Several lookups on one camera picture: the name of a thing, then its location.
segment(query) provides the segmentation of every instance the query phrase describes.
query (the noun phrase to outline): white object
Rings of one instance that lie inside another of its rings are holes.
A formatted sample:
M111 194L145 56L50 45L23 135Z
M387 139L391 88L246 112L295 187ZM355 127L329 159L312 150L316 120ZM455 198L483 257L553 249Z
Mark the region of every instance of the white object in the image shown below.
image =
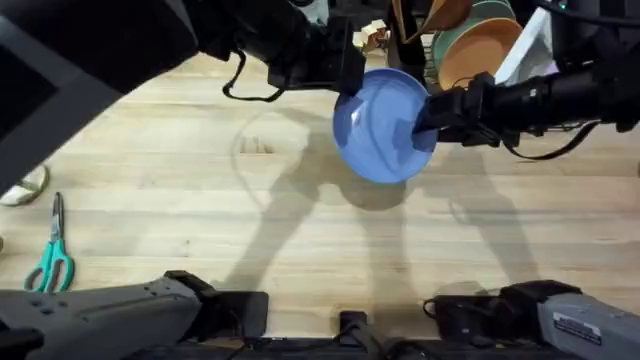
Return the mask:
M367 34L361 31L356 31L353 33L353 46L359 49L362 49L365 45L367 45L368 40L369 37L367 36Z
M433 44L434 37L435 37L435 34L433 33L420 35L420 41L422 41L422 47L430 48L431 44Z
M496 84L513 85L545 75L553 65L551 14L538 8L495 76Z
M24 205L42 193L49 182L49 171L43 165L38 166L27 175L19 184L12 187L0 198L0 205L18 206Z
M298 9L302 10L309 22L327 25L329 20L329 0L315 0L311 4Z
M378 19L371 22L371 24L362 28L362 32L367 36L376 35L380 30L386 30L387 25L384 21Z

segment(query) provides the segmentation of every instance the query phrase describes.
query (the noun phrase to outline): black robotic arm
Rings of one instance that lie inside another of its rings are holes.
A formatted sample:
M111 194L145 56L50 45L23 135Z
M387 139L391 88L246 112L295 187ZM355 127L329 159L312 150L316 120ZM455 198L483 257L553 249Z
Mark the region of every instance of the black robotic arm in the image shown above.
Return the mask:
M454 87L427 100L415 132L437 128L439 141L464 146L503 144L515 155L548 160L575 147L598 124L615 124L618 132L632 130L640 119L640 31L602 22L638 23L640 3L624 0L565 1L573 18L557 4L551 18L554 59L559 73L538 76L512 86L494 84L477 74L469 87ZM583 18L595 19L598 25ZM573 141L541 156L524 156L515 148L520 134L542 136L566 124L584 125Z
M0 193L121 96L199 51L257 57L280 92L354 93L365 59L352 33L344 18L311 24L286 0L2 0Z

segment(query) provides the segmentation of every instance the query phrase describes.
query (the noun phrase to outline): wooden table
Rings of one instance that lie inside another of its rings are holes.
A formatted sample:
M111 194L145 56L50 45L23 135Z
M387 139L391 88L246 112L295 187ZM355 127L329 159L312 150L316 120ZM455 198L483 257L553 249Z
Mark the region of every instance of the wooden table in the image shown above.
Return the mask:
M343 309L368 311L390 334L434 335L421 300L543 278L640 312L635 134L602 129L542 163L440 145L419 176L380 186L337 154L336 94L227 100L220 89L235 65L194 58L53 155L45 194L0 209L0 286L22 286L61 191L74 290L184 269L220 289L267 291L273 336L333 334ZM253 61L235 90L273 89ZM522 150L566 139L526 141Z

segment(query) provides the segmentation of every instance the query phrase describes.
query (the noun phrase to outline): robotic arm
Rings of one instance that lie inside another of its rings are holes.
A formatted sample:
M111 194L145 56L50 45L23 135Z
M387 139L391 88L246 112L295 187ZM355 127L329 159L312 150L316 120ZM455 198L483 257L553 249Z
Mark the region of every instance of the robotic arm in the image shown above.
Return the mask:
M266 293L217 291L184 271L117 288L0 290L0 358L122 359L185 340L258 338L267 309Z
M593 19L601 14L640 18L640 5L633 1L564 3L569 10ZM558 5L545 6L559 9ZM547 160L577 147L599 123L615 124L618 132L632 130L640 119L637 26L594 25L561 13L552 16L552 30L559 73L512 86L496 85L491 75L478 74L468 89L455 87L430 98L415 132L437 128L439 141L464 146L504 144L518 156ZM514 149L521 133L543 136L551 128L587 121L591 122L574 141L553 153L527 157Z
M437 321L443 340L479 348L530 341L581 359L635 359L640 351L640 317L556 281L511 285L497 296L437 296L428 302L433 312L425 312Z
M224 61L237 53L240 68L243 52L257 57L280 93L355 93L365 59L352 34L345 18L317 26L286 0L1 0L0 193L199 51Z

